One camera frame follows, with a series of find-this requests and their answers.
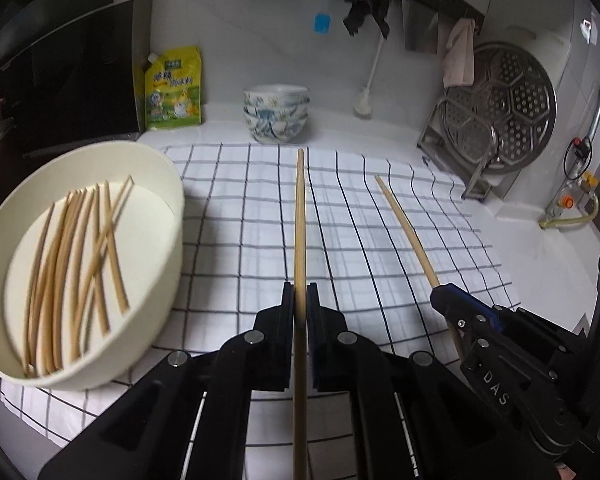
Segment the yellow hose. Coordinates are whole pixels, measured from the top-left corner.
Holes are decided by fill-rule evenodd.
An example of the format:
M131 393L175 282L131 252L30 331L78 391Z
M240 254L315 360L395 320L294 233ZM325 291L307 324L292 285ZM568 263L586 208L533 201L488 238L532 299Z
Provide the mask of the yellow hose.
M541 229L547 229L549 227L561 227L565 225L578 225L585 224L586 222L591 222L597 215L598 209L600 205L598 204L598 196L595 193L591 194L591 198L593 199L593 211L590 215L579 216L577 218L557 218L554 220L541 220L538 222L538 225Z

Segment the pink towel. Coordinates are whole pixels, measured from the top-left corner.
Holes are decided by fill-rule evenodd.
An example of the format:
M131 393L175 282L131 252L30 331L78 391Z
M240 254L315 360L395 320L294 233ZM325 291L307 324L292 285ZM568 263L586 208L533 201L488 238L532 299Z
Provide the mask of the pink towel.
M474 84L474 30L475 20L469 18L460 18L451 29L442 60L445 88Z

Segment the wooden chopstick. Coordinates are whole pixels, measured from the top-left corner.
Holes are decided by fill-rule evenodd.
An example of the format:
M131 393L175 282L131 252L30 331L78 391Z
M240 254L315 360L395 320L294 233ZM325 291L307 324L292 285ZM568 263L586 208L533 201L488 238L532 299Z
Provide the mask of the wooden chopstick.
M104 214L108 215L111 212L111 196L109 195L109 183L104 182ZM116 298L120 312L124 314L129 310L129 302L126 298L125 285L122 282L122 274L120 273L120 263L118 261L118 250L116 248L116 238L113 229L107 235L107 250L111 260L111 275L113 277L113 285L116 289Z
M53 310L53 357L54 368L62 369L62 311L64 310L64 288L66 285L66 272L69 265L69 257L74 244L75 227L80 218L82 204L86 190L76 191L75 199L69 206L67 213L66 228L62 234L58 260L56 263L56 276L54 278L54 310Z
M431 262L429 261L429 258L427 258L427 254L425 253L424 248L420 243L420 239L418 238L416 231L413 230L413 226L409 222L407 215L405 215L404 211L400 207L400 204L398 204L398 201L396 200L394 194L385 185L382 178L376 175L376 182L378 183L378 186L380 186L382 193L384 193L384 196L387 199L389 205L391 206L391 209L393 210L396 219L398 220L398 222L400 222L404 234L409 239L409 243L411 244L413 251L418 257L418 261L422 266L422 270L424 270L424 274L429 280L429 285L431 285L432 287L439 286L440 280L436 276L436 273L433 270L433 267L431 266ZM460 358L460 360L462 360L464 358L464 351L462 350L462 338L460 336L460 332L458 331L458 327L449 321L446 322L446 326L449 328L449 333L451 334L451 339L453 340L454 346L456 347L456 352L458 352L458 357Z
M42 301L46 291L46 280L48 277L48 258L45 259L45 265L42 270L42 276L38 282L36 297L31 307L30 332L29 332L29 353L31 356L31 365L34 371L38 368L38 332L40 331L40 313Z
M306 216L304 150L296 165L296 233L294 239L294 480L306 480Z
M40 238L38 239L38 246L36 248L36 254L33 257L31 276L29 278L29 289L27 290L27 303L25 304L24 329L22 331L22 369L24 371L25 377L29 376L29 365L32 365L34 368L36 367L36 363L32 360L29 352L29 334L31 331L31 308L32 304L35 302L37 289L39 286L41 286L38 283L40 277L40 262L42 261L42 251L45 248L46 233L49 230L49 223L51 222L51 217L53 216L55 205L55 202L53 202L46 212L45 224L42 227L42 232L40 233Z
M71 296L69 298L69 319L70 325L74 325L75 311L78 308L78 288L80 285L80 270L82 269L82 254L84 252L84 239L87 234L87 225L89 224L89 218L91 216L91 206L93 205L94 190L89 192L89 198L87 199L87 206L82 216L82 222L78 227L78 238L75 247L74 256L74 268L72 269L71 279Z
M100 237L100 186L96 184L95 189L96 201L95 207L93 208L93 252L96 252L96 244ZM104 284L102 282L102 262L103 258L98 260L95 273L95 284L93 291L93 298L96 304L96 310L98 311L98 321L100 322L100 332L102 335L109 333L109 317L107 316L107 305L104 299Z
M100 264L100 260L101 260L100 250L102 248L102 243L104 242L105 238L107 237L109 230L112 228L113 216L115 215L116 210L118 209L118 205L120 204L120 201L122 200L122 197L125 194L126 185L129 182L131 182L133 185L133 181L131 180L131 175L129 175L126 178L122 187L120 188L120 191L118 192L118 196L116 197L116 200L113 203L113 207L111 208L111 211L105 217L105 222L102 227L102 231L100 232L100 235L98 236L98 240L96 241L96 243L94 244L94 247L93 247L94 252L91 257L89 267L87 268L84 285L82 286L82 289L80 290L80 295L78 298L78 309L76 310L74 325L72 327L72 333L73 333L72 352L71 352L72 361L75 361L78 357L80 357L80 345L78 344L79 337L80 337L80 327L82 326L82 318L84 316L84 309L85 309L85 306L87 303L87 296L89 294L91 280L93 279L93 275L95 274L98 265Z
M62 234L64 233L64 226L66 224L66 216L69 206L72 201L76 200L77 197L71 193L67 194L62 206L62 212L60 213L60 219L58 227L56 228L56 235L54 241L49 249L49 253L46 256L46 281L45 281L45 293L42 304L42 319L41 321L41 334L40 339L42 346L42 367L41 373L46 375L54 372L53 362L53 309L54 309L54 279L56 275L56 261L58 260L58 251L60 249L60 241L62 240Z

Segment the blue patterned bowl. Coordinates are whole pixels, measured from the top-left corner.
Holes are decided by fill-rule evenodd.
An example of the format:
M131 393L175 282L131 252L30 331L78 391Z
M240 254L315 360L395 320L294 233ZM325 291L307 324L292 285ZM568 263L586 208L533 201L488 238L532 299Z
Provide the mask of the blue patterned bowl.
M244 91L244 104L264 108L291 107L309 102L309 89L298 85L259 85Z
M268 121L244 114L244 120L253 138L264 144L290 141L300 133L307 117L305 115L296 121Z
M244 113L267 121L298 121L306 117L309 111L308 104L288 106L282 108L267 108L264 106L244 106Z

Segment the yellow detergent bag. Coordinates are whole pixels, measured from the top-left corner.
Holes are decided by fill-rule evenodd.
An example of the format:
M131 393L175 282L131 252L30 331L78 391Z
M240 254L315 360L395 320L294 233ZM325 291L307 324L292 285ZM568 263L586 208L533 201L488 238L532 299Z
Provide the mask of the yellow detergent bag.
M200 124L202 59L196 46L168 50L144 76L148 130Z

